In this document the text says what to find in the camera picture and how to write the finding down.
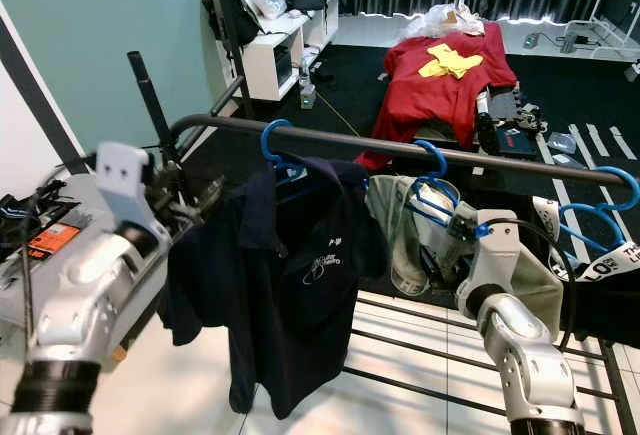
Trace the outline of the blue plastic hanger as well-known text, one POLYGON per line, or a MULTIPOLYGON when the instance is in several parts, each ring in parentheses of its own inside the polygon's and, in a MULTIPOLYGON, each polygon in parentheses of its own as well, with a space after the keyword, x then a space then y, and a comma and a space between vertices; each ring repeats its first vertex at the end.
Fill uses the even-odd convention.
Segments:
POLYGON ((611 212, 623 212, 631 210, 631 208, 636 205, 640 205, 640 183, 637 183, 634 176, 628 174, 625 170, 618 169, 618 167, 595 167, 594 171, 595 173, 609 173, 616 175, 618 179, 622 180, 623 184, 625 184, 627 188, 630 188, 632 197, 621 203, 621 205, 613 205, 613 203, 604 203, 604 205, 581 205, 581 203, 570 203, 570 205, 559 207, 558 215, 561 216, 562 219, 567 219, 567 215, 572 211, 577 210, 588 212, 588 214, 599 217, 600 220, 604 221, 605 225, 611 229, 611 233, 614 237, 613 240, 607 244, 602 244, 595 242, 595 240, 589 237, 585 237, 585 235, 582 235, 579 230, 572 229, 571 226, 564 225, 563 223, 559 225, 559 228, 561 228, 563 233, 570 234, 571 237, 581 240, 581 242, 584 242, 586 246, 598 249, 600 252, 607 253, 613 251, 613 249, 620 248, 622 244, 626 242, 626 237, 621 230, 621 225, 613 219, 611 212))
POLYGON ((439 148, 421 139, 413 144, 424 148, 429 155, 433 156, 438 169, 416 176, 412 180, 404 207, 413 214, 415 226, 420 233, 426 231, 426 235, 420 234, 422 243, 429 240, 444 240, 452 210, 461 201, 460 191, 444 179, 448 162, 439 148))
POLYGON ((306 157, 296 153, 276 153, 269 144, 270 135, 275 129, 293 127, 292 121, 275 119, 266 124, 259 137, 259 148, 262 157, 270 165, 271 174, 275 176, 275 187, 298 183, 320 183, 323 173, 312 175, 310 166, 306 164, 306 157))

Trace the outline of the pale khaki garment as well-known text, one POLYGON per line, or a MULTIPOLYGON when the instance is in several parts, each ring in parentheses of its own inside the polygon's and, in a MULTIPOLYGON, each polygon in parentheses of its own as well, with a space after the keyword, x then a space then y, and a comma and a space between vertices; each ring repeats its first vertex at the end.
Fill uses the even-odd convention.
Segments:
POLYGON ((390 284, 404 295, 431 289, 453 290, 468 274, 474 244, 451 230, 456 189, 415 176, 372 175, 365 203, 387 242, 390 284))

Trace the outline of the black garment with white band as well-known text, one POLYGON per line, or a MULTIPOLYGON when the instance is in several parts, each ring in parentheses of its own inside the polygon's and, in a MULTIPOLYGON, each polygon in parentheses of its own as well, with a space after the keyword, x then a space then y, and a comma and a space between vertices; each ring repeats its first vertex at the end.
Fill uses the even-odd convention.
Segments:
POLYGON ((568 228, 561 221, 566 212, 572 210, 585 210, 591 215, 600 217, 607 221, 608 225, 614 231, 614 243, 612 249, 609 249, 603 256, 596 258, 593 262, 580 263, 581 272, 577 275, 577 283, 585 283, 585 281, 603 281, 607 278, 613 278, 625 274, 625 272, 632 272, 640 270, 640 246, 636 243, 628 240, 621 231, 620 224, 616 223, 611 216, 605 214, 605 211, 626 211, 630 208, 640 205, 640 194, 635 194, 631 198, 631 201, 623 203, 623 205, 581 205, 581 203, 571 203, 567 208, 562 208, 558 202, 553 199, 547 199, 543 197, 532 197, 532 207, 535 208, 535 214, 538 215, 541 223, 552 234, 553 240, 556 240, 561 233, 567 233, 572 235, 577 240, 582 240, 588 246, 595 246, 598 248, 604 248, 602 244, 594 242, 589 238, 584 237, 577 231, 568 228))

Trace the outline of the black equipment pile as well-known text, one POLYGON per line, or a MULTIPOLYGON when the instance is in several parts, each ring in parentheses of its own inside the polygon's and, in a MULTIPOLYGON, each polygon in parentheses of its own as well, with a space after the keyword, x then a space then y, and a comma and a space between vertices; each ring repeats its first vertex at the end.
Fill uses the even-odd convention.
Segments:
POLYGON ((547 128, 540 107, 527 100, 520 83, 486 87, 476 97, 475 141, 484 153, 534 160, 535 139, 547 128))

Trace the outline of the navy polo shirt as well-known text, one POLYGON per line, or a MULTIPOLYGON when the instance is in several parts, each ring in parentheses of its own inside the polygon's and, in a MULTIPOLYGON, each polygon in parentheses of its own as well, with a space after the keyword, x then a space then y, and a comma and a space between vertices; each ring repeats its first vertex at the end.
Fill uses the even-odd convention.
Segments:
POLYGON ((265 166, 229 189, 170 249, 157 307, 175 345, 224 327, 230 408, 251 411, 264 388, 279 420, 343 370, 358 287, 389 271, 366 167, 315 157, 300 166, 296 182, 265 166))

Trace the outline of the red flag with yellow star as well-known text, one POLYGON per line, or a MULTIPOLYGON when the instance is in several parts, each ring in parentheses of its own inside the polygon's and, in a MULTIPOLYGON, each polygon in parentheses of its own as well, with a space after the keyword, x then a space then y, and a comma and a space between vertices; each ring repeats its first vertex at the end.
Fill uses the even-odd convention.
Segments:
POLYGON ((407 38, 390 47, 383 59, 390 82, 372 138, 408 143, 428 121, 439 120, 452 128, 462 150, 472 150, 477 96, 486 88, 507 89, 518 84, 507 61, 500 24, 485 22, 483 27, 483 36, 454 32, 440 38, 407 38), (451 74, 422 77, 420 69, 435 59, 429 50, 436 46, 451 47, 463 57, 479 56, 480 64, 461 78, 451 74))

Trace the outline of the black metal clothes rack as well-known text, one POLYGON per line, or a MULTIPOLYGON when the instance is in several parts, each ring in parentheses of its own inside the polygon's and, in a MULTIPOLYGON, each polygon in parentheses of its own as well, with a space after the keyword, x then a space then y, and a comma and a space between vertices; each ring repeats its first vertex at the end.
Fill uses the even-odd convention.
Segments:
MULTIPOLYGON (((189 115, 187 118, 174 121, 173 124, 166 125, 165 127, 164 124, 166 120, 164 112, 160 109, 160 102, 157 100, 157 92, 154 88, 154 83, 152 83, 150 75, 148 75, 145 60, 143 60, 141 52, 129 51, 125 56, 127 56, 128 63, 131 65, 131 70, 134 75, 134 79, 136 79, 138 89, 140 89, 143 105, 145 105, 147 114, 150 115, 156 133, 160 137, 161 151, 163 151, 166 156, 175 157, 173 153, 177 151, 177 148, 175 148, 177 147, 177 137, 179 137, 180 134, 187 132, 189 129, 195 129, 197 127, 215 127, 220 129, 225 128, 230 130, 230 132, 261 133, 262 129, 264 129, 266 124, 268 124, 264 123, 264 121, 221 118, 221 116, 216 115, 216 111, 223 109, 223 107, 233 98, 234 92, 230 91, 230 89, 234 88, 234 82, 232 82, 230 83, 230 86, 225 89, 218 98, 216 98, 215 109, 211 109, 209 111, 209 115, 189 115)), ((279 135, 279 137, 282 138, 298 139, 298 141, 334 144, 334 146, 360 148, 360 150, 369 150, 380 153, 393 153, 393 155, 413 157, 413 159, 433 159, 433 156, 429 155, 424 148, 411 143, 381 141, 381 139, 360 137, 360 135, 343 135, 325 132, 325 130, 298 127, 278 128, 274 130, 274 134, 279 135)), ((576 169, 576 167, 562 167, 545 164, 545 162, 503 159, 503 157, 480 155, 480 153, 458 150, 439 151, 443 153, 448 164, 485 167, 485 169, 495 171, 512 171, 512 173, 535 174, 545 176, 545 178, 552 180, 562 180, 562 182, 563 180, 575 180, 575 182, 586 182, 596 185, 620 185, 620 187, 625 185, 625 183, 623 183, 621 179, 618 179, 616 175, 609 173, 595 173, 594 170, 576 169)), ((356 334, 378 340, 378 342, 401 345, 402 348, 415 349, 415 351, 433 354, 433 356, 453 359, 453 361, 471 362, 471 359, 453 357, 452 354, 445 352, 425 351, 425 347, 420 347, 420 345, 404 344, 399 342, 399 340, 387 338, 387 336, 365 333, 365 331, 358 330, 356 331, 356 334)), ((582 386, 579 386, 577 390, 579 390, 580 393, 589 394, 591 397, 613 400, 614 406, 616 406, 618 411, 618 415, 620 415, 622 434, 640 435, 640 429, 637 427, 634 420, 634 412, 631 411, 630 403, 628 403, 628 395, 625 391, 625 386, 621 386, 621 368, 617 365, 617 356, 612 348, 613 343, 604 342, 604 340, 599 343, 600 347, 602 347, 602 349, 600 349, 600 353, 577 351, 577 349, 570 348, 564 348, 563 352, 576 354, 576 356, 582 356, 589 359, 602 359, 605 363, 605 374, 608 375, 609 383, 611 383, 614 391, 599 391, 595 389, 582 388, 582 386)), ((357 370, 357 368, 353 367, 343 367, 343 372, 344 374, 364 377, 364 379, 374 381, 374 383, 380 383, 392 386, 392 388, 425 395, 425 397, 443 400, 445 403, 453 403, 457 404, 457 406, 465 406, 471 409, 480 409, 480 411, 492 413, 492 415, 506 415, 506 412, 504 412, 503 409, 485 406, 485 404, 474 402, 474 400, 453 397, 453 395, 445 394, 443 391, 428 389, 425 388, 425 386, 402 383, 402 381, 394 380, 392 377, 370 374, 370 372, 357 370)))

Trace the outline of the black device with orange label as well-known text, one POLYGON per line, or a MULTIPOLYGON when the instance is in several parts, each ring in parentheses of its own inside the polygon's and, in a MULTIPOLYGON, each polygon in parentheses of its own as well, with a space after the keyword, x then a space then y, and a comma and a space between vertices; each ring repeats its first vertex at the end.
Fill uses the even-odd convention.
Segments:
POLYGON ((84 207, 78 199, 65 197, 59 188, 47 189, 36 198, 29 214, 27 199, 13 194, 1 198, 0 256, 8 261, 18 251, 20 235, 27 234, 27 255, 33 263, 44 262, 70 242, 100 215, 96 208, 84 207))

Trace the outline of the white shelf unit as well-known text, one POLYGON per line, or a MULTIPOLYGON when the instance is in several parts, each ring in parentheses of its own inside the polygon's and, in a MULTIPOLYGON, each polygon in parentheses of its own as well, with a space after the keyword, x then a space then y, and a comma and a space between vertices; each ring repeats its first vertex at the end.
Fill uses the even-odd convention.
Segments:
POLYGON ((268 20, 265 32, 242 48, 244 78, 253 100, 279 101, 300 82, 301 68, 333 41, 339 28, 340 0, 326 0, 323 11, 297 11, 268 20))

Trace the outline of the black stand pole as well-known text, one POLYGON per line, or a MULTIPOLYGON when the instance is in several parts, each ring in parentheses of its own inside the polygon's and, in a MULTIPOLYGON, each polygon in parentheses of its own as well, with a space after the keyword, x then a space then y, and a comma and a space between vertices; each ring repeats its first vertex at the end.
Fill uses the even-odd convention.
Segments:
POLYGON ((244 37, 241 34, 241 24, 238 23, 239 13, 242 13, 244 7, 243 2, 242 0, 211 0, 211 2, 221 31, 219 39, 232 64, 232 74, 236 77, 233 83, 234 88, 230 91, 237 92, 239 95, 237 102, 239 110, 243 112, 243 118, 256 120, 255 105, 253 105, 246 74, 244 74, 242 52, 244 37))

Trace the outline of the white plastic bag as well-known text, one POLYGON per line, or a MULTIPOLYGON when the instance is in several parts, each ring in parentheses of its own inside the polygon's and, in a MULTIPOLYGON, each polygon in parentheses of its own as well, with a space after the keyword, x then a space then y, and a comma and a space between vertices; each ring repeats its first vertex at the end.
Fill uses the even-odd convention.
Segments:
POLYGON ((440 38, 451 33, 485 36, 484 20, 460 2, 435 5, 425 14, 413 16, 407 27, 399 33, 399 39, 440 38))

